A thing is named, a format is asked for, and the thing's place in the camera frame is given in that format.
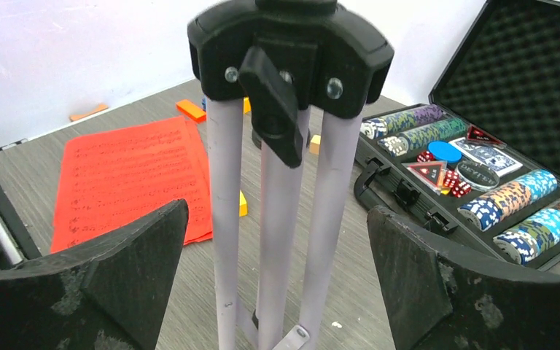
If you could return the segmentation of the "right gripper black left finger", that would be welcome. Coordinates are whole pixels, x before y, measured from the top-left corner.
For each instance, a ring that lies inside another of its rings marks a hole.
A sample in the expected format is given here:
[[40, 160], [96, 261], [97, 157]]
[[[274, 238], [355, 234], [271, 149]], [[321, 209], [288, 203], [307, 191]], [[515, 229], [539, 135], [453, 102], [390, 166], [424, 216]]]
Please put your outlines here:
[[154, 349], [188, 217], [186, 201], [172, 201], [0, 270], [0, 349]]

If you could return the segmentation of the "red sheet music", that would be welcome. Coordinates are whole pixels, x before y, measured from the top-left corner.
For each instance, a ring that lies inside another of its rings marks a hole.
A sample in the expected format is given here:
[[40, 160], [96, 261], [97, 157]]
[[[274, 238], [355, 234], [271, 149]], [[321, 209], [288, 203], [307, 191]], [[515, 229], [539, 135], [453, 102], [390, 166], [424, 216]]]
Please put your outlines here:
[[212, 238], [209, 165], [185, 117], [76, 137], [66, 143], [51, 252], [121, 228], [176, 199], [189, 220], [184, 242]]

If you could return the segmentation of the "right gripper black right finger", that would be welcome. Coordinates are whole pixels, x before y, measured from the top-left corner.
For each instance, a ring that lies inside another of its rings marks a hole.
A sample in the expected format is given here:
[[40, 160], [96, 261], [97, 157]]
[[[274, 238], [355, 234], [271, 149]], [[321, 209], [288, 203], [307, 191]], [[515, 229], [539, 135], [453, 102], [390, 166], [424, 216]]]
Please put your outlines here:
[[560, 349], [560, 275], [488, 257], [383, 207], [370, 247], [397, 349]]

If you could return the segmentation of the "lilac tripod music stand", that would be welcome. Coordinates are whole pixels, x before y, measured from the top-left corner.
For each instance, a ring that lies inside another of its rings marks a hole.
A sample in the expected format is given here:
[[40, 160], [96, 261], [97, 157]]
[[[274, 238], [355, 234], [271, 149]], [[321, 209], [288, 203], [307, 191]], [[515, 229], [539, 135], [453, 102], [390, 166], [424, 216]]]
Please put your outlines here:
[[[336, 1], [224, 1], [187, 27], [192, 70], [206, 97], [217, 335], [234, 349], [242, 330], [257, 349], [314, 349], [327, 297], [360, 114], [375, 102], [394, 50]], [[260, 267], [250, 314], [238, 295], [238, 205], [243, 105], [262, 140]], [[284, 333], [292, 245], [310, 108], [322, 143], [300, 316]]]

